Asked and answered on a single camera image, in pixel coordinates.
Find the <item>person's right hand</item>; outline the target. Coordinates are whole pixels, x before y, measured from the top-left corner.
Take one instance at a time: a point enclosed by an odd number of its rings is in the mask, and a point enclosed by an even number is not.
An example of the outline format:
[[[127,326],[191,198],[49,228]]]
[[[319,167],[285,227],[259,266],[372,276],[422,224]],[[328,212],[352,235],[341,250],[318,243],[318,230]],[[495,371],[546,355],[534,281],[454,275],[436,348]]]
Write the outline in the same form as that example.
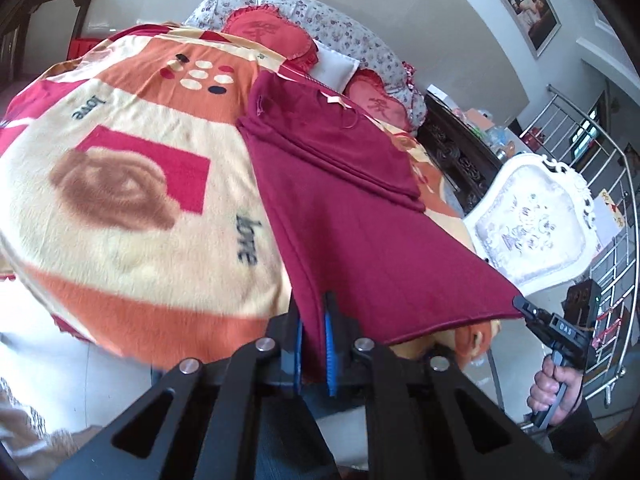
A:
[[[552,356],[542,361],[541,370],[534,376],[529,389],[527,406],[533,412],[545,412],[555,404],[562,386],[566,387],[563,399],[558,403],[549,425],[559,426],[582,404],[582,378],[580,370],[573,367],[555,365]]]

